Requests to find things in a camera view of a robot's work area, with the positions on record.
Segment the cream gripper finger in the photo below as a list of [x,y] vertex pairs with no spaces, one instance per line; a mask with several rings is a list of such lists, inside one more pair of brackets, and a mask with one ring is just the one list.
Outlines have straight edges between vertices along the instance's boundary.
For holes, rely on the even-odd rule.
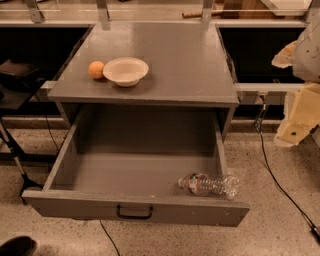
[[297,146],[320,124],[320,84],[305,83],[285,96],[284,119],[274,142],[280,147]]
[[278,54],[274,56],[271,64],[282,69],[292,66],[295,46],[295,41],[286,45]]

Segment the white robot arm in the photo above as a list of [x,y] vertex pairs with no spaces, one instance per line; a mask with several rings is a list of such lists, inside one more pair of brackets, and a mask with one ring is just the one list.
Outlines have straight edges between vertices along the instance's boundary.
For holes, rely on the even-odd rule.
[[320,16],[312,17],[296,41],[271,61],[278,68],[292,67],[303,86],[285,97],[284,119],[274,138],[280,147],[298,145],[320,124]]

